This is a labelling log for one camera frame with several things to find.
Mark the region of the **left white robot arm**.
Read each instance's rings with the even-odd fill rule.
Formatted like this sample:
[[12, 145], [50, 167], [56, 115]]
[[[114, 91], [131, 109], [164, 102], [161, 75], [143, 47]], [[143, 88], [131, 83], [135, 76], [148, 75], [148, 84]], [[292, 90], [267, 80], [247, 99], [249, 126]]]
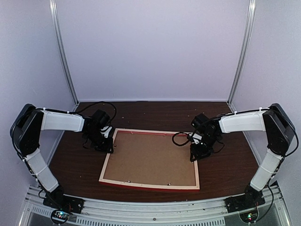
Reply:
[[22, 107], [10, 128], [12, 145], [30, 174], [50, 194], [49, 201], [57, 209], [65, 208], [68, 200], [60, 193], [61, 185], [50, 170], [49, 163], [62, 135], [67, 131], [82, 133], [92, 148], [111, 153], [114, 133], [111, 123], [114, 118], [115, 115], [110, 116], [100, 109], [86, 116], [82, 110], [61, 111], [38, 108], [32, 104]]

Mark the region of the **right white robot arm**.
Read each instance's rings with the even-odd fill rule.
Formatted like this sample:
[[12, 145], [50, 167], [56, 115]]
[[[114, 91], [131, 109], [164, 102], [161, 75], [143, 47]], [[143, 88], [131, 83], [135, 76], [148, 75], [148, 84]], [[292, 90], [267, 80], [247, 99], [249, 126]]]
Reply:
[[289, 155], [293, 139], [297, 139], [295, 127], [279, 103], [267, 108], [244, 112], [224, 113], [213, 118], [197, 115], [192, 126], [194, 131], [187, 136], [191, 142], [190, 160], [206, 158], [213, 152], [213, 145], [223, 134], [241, 131], [263, 131], [267, 137], [267, 152], [257, 172], [248, 185], [248, 191], [241, 197], [241, 204], [250, 208], [259, 200], [259, 192], [275, 175], [277, 168]]

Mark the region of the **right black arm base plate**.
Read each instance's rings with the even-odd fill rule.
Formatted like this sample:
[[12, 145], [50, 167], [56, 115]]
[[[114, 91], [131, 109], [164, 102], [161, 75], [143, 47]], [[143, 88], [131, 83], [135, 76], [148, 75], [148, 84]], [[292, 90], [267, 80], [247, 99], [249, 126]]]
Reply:
[[265, 204], [265, 199], [262, 195], [259, 195], [258, 197], [253, 197], [250, 194], [231, 196], [226, 198], [224, 201], [228, 213], [251, 209], [259, 205]]

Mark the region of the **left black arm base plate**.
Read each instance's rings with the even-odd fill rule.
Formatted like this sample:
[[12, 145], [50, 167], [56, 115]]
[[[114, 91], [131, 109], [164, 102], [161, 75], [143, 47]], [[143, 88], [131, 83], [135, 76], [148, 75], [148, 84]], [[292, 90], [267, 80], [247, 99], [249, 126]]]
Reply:
[[62, 197], [54, 198], [54, 197], [46, 197], [43, 201], [43, 205], [63, 210], [67, 213], [77, 213], [80, 214], [82, 212], [84, 206], [84, 200], [81, 198], [75, 198], [71, 196], [63, 195]]

